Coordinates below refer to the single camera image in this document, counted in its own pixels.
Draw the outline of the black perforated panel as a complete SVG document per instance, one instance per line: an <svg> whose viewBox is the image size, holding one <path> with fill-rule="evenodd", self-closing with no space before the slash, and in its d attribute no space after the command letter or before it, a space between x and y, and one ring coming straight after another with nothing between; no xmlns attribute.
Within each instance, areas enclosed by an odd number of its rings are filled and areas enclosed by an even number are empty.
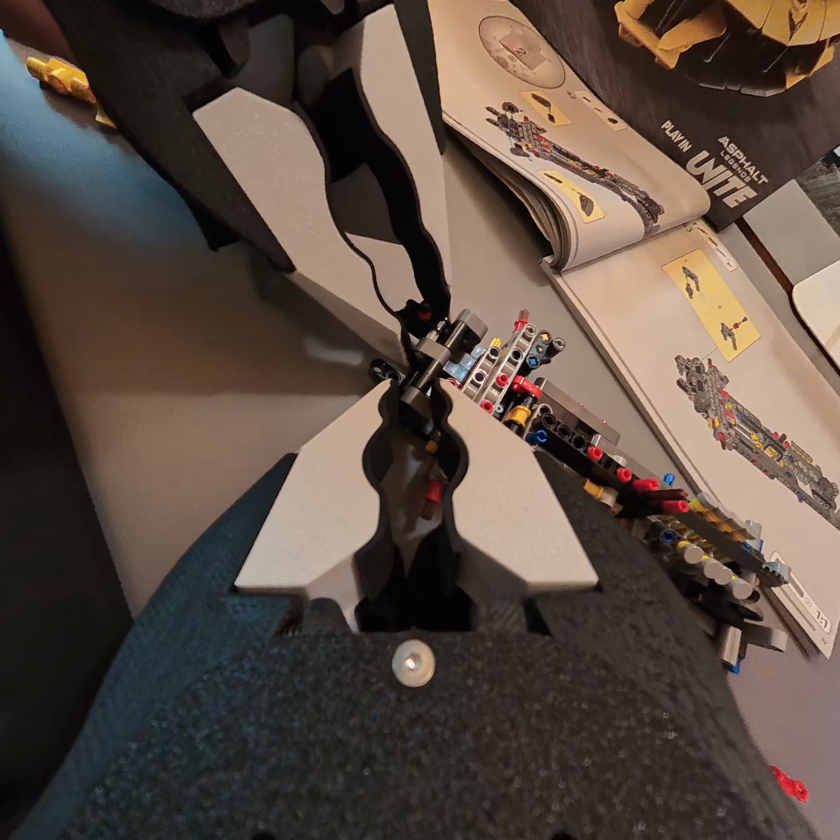
<svg viewBox="0 0 840 840"><path fill-rule="evenodd" d="M58 771L131 621L2 227L2 838Z"/></svg>

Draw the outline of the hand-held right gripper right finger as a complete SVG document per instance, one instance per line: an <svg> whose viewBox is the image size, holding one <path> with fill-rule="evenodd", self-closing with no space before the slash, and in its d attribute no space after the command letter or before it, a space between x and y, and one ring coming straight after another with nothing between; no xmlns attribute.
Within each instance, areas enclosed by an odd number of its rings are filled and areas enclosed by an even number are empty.
<svg viewBox="0 0 840 840"><path fill-rule="evenodd" d="M448 380L438 423L457 587L482 606L593 590L597 572L533 448Z"/></svg>

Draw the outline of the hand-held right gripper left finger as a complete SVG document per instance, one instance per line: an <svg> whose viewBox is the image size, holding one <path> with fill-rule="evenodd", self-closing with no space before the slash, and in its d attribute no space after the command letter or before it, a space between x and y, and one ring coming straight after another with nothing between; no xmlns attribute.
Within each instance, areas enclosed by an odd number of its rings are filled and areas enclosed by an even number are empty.
<svg viewBox="0 0 840 840"><path fill-rule="evenodd" d="M236 589L329 599L358 630L358 605L383 593L398 554L383 487L397 397L381 382L299 449Z"/></svg>

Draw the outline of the small black lego subassembly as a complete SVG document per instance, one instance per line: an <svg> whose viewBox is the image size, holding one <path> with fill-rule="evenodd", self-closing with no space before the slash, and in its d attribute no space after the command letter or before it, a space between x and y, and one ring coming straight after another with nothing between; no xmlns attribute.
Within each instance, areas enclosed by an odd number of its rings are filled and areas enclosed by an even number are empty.
<svg viewBox="0 0 840 840"><path fill-rule="evenodd" d="M455 326L448 318L438 319L428 302L414 299L396 310L395 318L406 354L426 352L435 345L444 346Z"/></svg>

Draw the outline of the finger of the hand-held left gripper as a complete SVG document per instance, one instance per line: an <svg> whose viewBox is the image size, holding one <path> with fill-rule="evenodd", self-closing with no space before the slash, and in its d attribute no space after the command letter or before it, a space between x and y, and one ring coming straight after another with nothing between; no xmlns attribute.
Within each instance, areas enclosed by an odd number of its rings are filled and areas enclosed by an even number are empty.
<svg viewBox="0 0 840 840"><path fill-rule="evenodd" d="M333 76L350 74L367 164L395 240L431 312L450 310L445 131L427 5L351 5L333 42Z"/></svg>
<svg viewBox="0 0 840 840"><path fill-rule="evenodd" d="M335 222L326 164L304 119L241 88L193 118L290 259L290 282L382 357L405 358L371 261Z"/></svg>

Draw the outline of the long lego chassis assembly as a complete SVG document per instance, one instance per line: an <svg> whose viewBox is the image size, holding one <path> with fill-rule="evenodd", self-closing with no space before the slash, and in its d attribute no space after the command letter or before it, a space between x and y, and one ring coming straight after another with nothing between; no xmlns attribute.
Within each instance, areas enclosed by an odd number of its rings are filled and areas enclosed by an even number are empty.
<svg viewBox="0 0 840 840"><path fill-rule="evenodd" d="M395 382L402 423L435 453L439 427L431 396L447 381L471 403L530 447L546 455L601 503L658 557L665 572L717 644L722 666L741 671L752 648L785 652L789 634L772 626L762 590L791 582L780 560L762 552L761 526L724 507L709 493L691 496L675 478L659 479L617 445L617 433L551 385L541 369L564 341L538 329L520 310L506 341L484 342L487 325L468 309L432 327L400 371L384 359L369 367L373 383Z"/></svg>

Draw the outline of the lego box with yellow car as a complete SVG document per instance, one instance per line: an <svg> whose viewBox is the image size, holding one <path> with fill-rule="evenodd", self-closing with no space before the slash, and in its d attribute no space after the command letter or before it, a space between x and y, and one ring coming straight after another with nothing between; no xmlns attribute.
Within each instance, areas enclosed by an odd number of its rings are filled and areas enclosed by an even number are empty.
<svg viewBox="0 0 840 840"><path fill-rule="evenodd" d="M838 1L514 4L708 192L717 230L838 146Z"/></svg>

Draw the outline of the flat lego instruction sheet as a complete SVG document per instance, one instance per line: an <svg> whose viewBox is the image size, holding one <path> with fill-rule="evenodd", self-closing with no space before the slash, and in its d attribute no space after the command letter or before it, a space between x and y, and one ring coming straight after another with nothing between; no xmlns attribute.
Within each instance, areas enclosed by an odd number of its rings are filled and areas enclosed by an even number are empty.
<svg viewBox="0 0 840 840"><path fill-rule="evenodd" d="M694 490L762 527L804 644L838 649L838 394L726 248L675 228L552 277Z"/></svg>

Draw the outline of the thick open lego instruction booklet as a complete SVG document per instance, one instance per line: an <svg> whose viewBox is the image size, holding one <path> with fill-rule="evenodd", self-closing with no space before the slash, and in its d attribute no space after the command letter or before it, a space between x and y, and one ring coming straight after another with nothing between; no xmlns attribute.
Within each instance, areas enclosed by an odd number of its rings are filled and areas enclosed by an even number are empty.
<svg viewBox="0 0 840 840"><path fill-rule="evenodd" d="M511 2L429 2L444 120L574 268L695 220L702 186L610 110Z"/></svg>

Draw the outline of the pile of yellow lego pieces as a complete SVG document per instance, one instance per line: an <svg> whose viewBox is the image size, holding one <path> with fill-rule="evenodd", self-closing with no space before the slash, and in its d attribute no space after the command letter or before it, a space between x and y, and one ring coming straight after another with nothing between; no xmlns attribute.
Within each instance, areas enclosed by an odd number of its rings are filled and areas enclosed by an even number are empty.
<svg viewBox="0 0 840 840"><path fill-rule="evenodd" d="M68 96L91 105L95 120L102 126L117 130L116 124L102 109L102 105L91 89L87 75L78 67L56 57L40 58L28 56L25 67L29 75L39 84L62 96Z"/></svg>

